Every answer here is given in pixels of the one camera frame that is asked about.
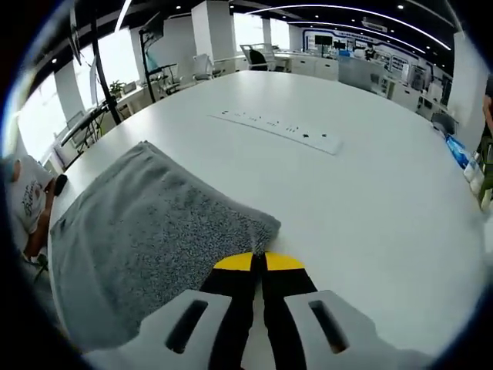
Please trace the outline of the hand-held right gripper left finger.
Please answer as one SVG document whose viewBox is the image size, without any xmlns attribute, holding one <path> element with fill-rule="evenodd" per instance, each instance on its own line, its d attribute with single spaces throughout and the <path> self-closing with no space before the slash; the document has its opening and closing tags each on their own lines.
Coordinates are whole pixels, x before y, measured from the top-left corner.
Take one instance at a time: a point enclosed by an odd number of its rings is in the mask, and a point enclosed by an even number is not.
<svg viewBox="0 0 493 370">
<path fill-rule="evenodd" d="M 141 322 L 119 347 L 87 353 L 94 369 L 239 369 L 253 323 L 253 254 L 217 262 L 199 290 L 185 290 Z"/>
</svg>

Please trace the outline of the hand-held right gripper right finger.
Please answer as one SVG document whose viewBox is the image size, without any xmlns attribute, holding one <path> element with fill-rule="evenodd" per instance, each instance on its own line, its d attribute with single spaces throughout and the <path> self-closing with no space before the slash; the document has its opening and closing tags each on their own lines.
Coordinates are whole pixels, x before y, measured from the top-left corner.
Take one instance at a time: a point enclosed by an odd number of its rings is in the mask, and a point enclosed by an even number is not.
<svg viewBox="0 0 493 370">
<path fill-rule="evenodd" d="M 319 291 L 303 264 L 267 252 L 263 319 L 278 369 L 422 369 L 423 353 L 402 350 L 374 322 L 330 290 Z"/>
</svg>

